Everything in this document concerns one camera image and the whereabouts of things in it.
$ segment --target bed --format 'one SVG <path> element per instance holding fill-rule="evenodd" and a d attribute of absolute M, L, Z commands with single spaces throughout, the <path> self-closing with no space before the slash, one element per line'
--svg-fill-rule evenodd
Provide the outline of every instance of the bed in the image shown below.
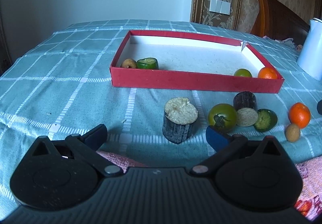
<path fill-rule="evenodd" d="M 278 0 L 258 0 L 260 10 L 251 34 L 267 36 L 273 40 L 293 38 L 303 45 L 310 26 Z"/>
<path fill-rule="evenodd" d="M 235 128 L 250 140 L 271 134 L 281 142 L 295 163 L 322 155 L 321 116 L 315 107 L 322 99 L 322 84 L 296 66 L 298 53 L 274 40 L 218 27 L 156 20 L 109 20 L 74 24 L 17 59 L 0 77 L 0 219 L 17 205 L 10 192 L 10 177 L 35 138 L 64 139 L 84 134 L 100 123 L 108 128 L 108 142 L 101 152 L 119 154 L 152 167 L 199 163 L 214 153 L 205 139 L 207 114 L 218 103 L 232 103 L 236 93 L 115 88 L 109 65 L 128 30 L 194 32 L 248 41 L 285 78 L 278 94 L 257 94 L 259 108 L 279 116 L 278 125 L 266 134 Z M 164 104 L 187 97 L 199 119 L 193 137 L 175 145 L 162 136 Z M 287 111 L 305 101 L 311 123 L 296 143 L 286 141 Z"/>

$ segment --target cut cucumber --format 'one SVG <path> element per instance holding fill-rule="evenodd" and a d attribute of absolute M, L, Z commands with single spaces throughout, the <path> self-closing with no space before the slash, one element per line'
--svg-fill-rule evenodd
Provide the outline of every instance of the cut cucumber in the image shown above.
<path fill-rule="evenodd" d="M 139 69 L 159 70 L 159 64 L 156 58 L 140 59 L 136 62 Z"/>
<path fill-rule="evenodd" d="M 258 110 L 258 120 L 254 124 L 254 128 L 258 132 L 269 131 L 277 124 L 277 120 L 277 115 L 272 110 L 260 109 Z"/>

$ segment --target kiwi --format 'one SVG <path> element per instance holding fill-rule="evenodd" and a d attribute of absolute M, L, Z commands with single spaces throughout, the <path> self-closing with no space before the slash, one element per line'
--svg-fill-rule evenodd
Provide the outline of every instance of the kiwi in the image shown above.
<path fill-rule="evenodd" d="M 289 142 L 296 142 L 300 138 L 301 130 L 299 126 L 292 123 L 285 129 L 285 137 Z"/>
<path fill-rule="evenodd" d="M 125 61 L 122 62 L 121 68 L 136 69 L 137 68 L 136 61 L 133 59 L 126 59 Z"/>

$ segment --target triangular cutout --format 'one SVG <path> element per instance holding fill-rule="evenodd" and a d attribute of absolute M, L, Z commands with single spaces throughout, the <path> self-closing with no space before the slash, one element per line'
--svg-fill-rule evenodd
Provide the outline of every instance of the triangular cutout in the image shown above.
<path fill-rule="evenodd" d="M 39 156 L 39 155 L 46 155 L 49 154 L 49 151 L 46 147 L 46 144 L 44 142 L 40 142 L 33 152 L 33 156 Z"/>
<path fill-rule="evenodd" d="M 266 144 L 266 147 L 263 151 L 264 154 L 270 154 L 270 155 L 277 155 L 280 156 L 280 152 L 277 149 L 277 147 L 275 146 L 274 142 L 272 141 L 268 141 Z"/>

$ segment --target kettle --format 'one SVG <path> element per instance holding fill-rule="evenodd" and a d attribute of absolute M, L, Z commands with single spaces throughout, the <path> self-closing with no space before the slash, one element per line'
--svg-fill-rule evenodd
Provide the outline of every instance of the kettle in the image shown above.
<path fill-rule="evenodd" d="M 297 65 L 314 79 L 322 80 L 322 20 L 310 20 L 310 31 L 297 59 Z"/>

